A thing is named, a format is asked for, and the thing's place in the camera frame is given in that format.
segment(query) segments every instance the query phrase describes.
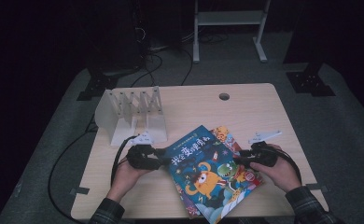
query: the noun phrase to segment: children's book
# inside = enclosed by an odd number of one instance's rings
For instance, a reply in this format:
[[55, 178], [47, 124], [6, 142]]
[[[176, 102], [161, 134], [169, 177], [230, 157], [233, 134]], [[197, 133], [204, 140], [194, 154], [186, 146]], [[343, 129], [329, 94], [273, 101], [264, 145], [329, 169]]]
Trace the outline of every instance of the children's book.
[[200, 126], [167, 148], [164, 157], [172, 159], [169, 172], [189, 217], [218, 223], [260, 184], [258, 173], [234, 163], [238, 150], [224, 126], [211, 132]]

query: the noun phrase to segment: person's hand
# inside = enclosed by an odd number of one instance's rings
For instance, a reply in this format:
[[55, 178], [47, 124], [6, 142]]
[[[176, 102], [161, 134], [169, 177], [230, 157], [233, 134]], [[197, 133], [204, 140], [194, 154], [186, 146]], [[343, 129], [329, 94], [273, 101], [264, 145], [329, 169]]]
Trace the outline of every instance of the person's hand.
[[[269, 144], [269, 146], [281, 149], [277, 145]], [[281, 157], [278, 157], [274, 167], [268, 167], [256, 162], [251, 162], [250, 166], [257, 171], [266, 174], [266, 176], [268, 176], [274, 184], [284, 192], [289, 192], [301, 186], [301, 182], [299, 181], [293, 167], [289, 164], [289, 162]]]
[[151, 170], [134, 169], [126, 158], [119, 162], [118, 170], [115, 173], [115, 178], [112, 187], [106, 195], [106, 198], [120, 203], [124, 195], [134, 187], [139, 177], [151, 172]]

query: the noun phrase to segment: white stand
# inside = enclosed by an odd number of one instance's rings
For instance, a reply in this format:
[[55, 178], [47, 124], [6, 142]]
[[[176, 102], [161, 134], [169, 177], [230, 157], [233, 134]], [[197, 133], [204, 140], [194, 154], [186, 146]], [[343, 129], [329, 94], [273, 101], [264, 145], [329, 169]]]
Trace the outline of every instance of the white stand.
[[132, 143], [167, 141], [159, 87], [153, 87], [151, 95], [147, 91], [140, 91], [137, 95], [133, 89], [119, 93], [106, 90], [95, 110], [95, 122], [106, 129], [111, 146], [120, 146], [126, 138], [134, 135], [138, 117], [145, 123], [146, 130]]
[[281, 131], [274, 131], [274, 132], [268, 132], [268, 133], [255, 133], [255, 137], [248, 140], [249, 144], [254, 144], [257, 142], [266, 141], [267, 139], [270, 139], [272, 137], [276, 137], [277, 135], [281, 134]]
[[263, 10], [253, 11], [215, 11], [215, 12], [199, 12], [199, 0], [195, 2], [194, 15], [194, 42], [193, 42], [193, 62], [200, 61], [199, 51], [199, 26], [200, 25], [259, 25], [258, 35], [253, 37], [259, 59], [262, 63], [267, 62], [267, 57], [264, 53], [260, 40], [263, 34], [264, 25], [266, 23], [270, 2], [266, 0]]

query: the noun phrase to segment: gray carpet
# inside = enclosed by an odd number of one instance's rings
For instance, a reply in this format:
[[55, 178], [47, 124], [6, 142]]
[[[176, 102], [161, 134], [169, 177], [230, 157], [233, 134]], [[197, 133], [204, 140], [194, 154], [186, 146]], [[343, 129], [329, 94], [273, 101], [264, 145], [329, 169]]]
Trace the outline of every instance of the gray carpet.
[[[331, 211], [346, 223], [364, 223], [364, 108], [347, 88], [343, 77], [324, 64], [319, 75], [336, 96], [313, 97], [295, 93], [286, 72], [304, 66], [282, 64], [291, 33], [268, 33], [262, 44], [269, 59], [261, 63], [252, 43], [253, 34], [230, 35], [215, 45], [201, 44], [201, 61], [192, 66], [184, 85], [263, 83], [274, 84], [287, 111]], [[191, 44], [184, 46], [192, 52]], [[168, 49], [156, 53], [162, 66], [153, 72], [159, 86], [181, 85], [189, 71], [190, 57], [185, 51]], [[147, 57], [147, 68], [159, 64]], [[130, 87], [146, 71], [122, 77], [118, 87]], [[43, 134], [21, 177], [20, 187], [11, 195], [0, 223], [73, 223], [50, 202], [48, 178], [53, 164], [68, 145], [85, 132], [98, 97], [77, 101], [90, 76], [77, 74]], [[134, 86], [150, 86], [149, 76]], [[95, 133], [83, 135], [63, 154], [51, 180], [54, 202], [69, 215], [73, 191], [79, 185]], [[267, 218], [271, 223], [291, 223], [290, 217]]]

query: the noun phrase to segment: white book stand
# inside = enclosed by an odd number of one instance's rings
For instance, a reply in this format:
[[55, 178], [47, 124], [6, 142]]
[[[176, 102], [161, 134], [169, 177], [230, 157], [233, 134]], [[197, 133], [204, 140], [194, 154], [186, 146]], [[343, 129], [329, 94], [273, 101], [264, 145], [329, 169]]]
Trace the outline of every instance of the white book stand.
[[137, 122], [144, 122], [145, 131], [131, 140], [132, 145], [167, 141], [159, 87], [147, 91], [130, 92], [105, 90], [95, 110], [95, 122], [106, 129], [110, 146], [120, 146], [135, 133]]

